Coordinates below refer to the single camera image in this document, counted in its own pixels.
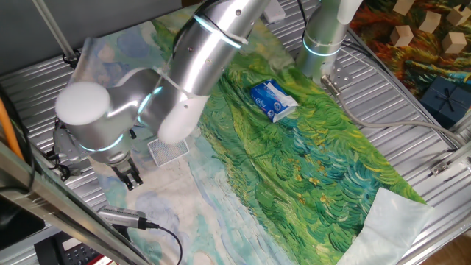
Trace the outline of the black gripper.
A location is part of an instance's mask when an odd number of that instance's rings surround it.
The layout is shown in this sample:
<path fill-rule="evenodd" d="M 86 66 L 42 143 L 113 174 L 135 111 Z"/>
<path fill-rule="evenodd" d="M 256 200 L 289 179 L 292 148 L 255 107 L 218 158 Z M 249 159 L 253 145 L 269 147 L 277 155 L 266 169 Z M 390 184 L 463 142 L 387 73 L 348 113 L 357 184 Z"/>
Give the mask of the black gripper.
<path fill-rule="evenodd" d="M 112 164 L 110 167 L 115 172 L 120 181 L 126 185 L 129 191 L 133 190 L 133 184 L 129 177 L 131 177 L 138 186 L 144 183 L 133 159 L 129 155 L 122 161 Z"/>

